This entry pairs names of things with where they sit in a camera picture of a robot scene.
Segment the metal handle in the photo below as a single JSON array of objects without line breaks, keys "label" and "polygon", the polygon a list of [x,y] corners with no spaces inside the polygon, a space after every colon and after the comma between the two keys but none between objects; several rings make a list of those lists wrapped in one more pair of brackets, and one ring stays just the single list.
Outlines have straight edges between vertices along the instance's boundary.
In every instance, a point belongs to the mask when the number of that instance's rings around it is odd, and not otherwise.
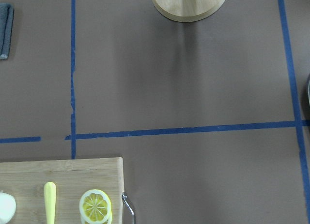
[{"label": "metal handle", "polygon": [[131,215],[132,215],[132,224],[136,224],[136,216],[134,210],[131,208],[130,204],[128,203],[128,196],[125,192],[122,194],[122,201],[126,205],[126,207],[129,209]]}]

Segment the yellow utensil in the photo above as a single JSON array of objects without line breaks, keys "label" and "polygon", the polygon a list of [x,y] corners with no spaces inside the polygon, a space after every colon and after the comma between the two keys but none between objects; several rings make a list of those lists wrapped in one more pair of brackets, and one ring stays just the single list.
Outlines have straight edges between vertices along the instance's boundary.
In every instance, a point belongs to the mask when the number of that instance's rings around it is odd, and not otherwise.
[{"label": "yellow utensil", "polygon": [[44,185],[44,201],[46,211],[46,224],[55,223],[56,185],[48,182]]}]

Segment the wooden stand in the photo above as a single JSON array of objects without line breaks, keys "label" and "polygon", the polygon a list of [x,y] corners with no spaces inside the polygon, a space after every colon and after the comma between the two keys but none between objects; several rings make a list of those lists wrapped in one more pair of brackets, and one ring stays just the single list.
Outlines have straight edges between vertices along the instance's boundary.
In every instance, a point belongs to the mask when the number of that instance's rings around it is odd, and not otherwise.
[{"label": "wooden stand", "polygon": [[221,7],[225,0],[152,0],[165,17],[178,22],[204,19]]}]

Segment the white egg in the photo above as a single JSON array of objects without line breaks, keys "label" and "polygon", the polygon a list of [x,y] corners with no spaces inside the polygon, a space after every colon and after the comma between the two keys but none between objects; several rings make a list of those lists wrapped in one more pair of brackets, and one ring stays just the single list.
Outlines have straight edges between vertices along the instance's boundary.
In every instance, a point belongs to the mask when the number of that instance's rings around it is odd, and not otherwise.
[{"label": "white egg", "polygon": [[16,201],[9,194],[0,192],[0,224],[8,223],[16,211]]}]

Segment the gray towel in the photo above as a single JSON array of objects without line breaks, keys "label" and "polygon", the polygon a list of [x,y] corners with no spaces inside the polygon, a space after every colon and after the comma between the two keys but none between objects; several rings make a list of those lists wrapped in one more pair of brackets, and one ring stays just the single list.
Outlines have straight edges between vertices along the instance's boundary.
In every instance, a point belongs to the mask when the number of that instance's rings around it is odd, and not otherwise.
[{"label": "gray towel", "polygon": [[0,59],[7,59],[9,55],[13,15],[12,5],[0,3]]}]

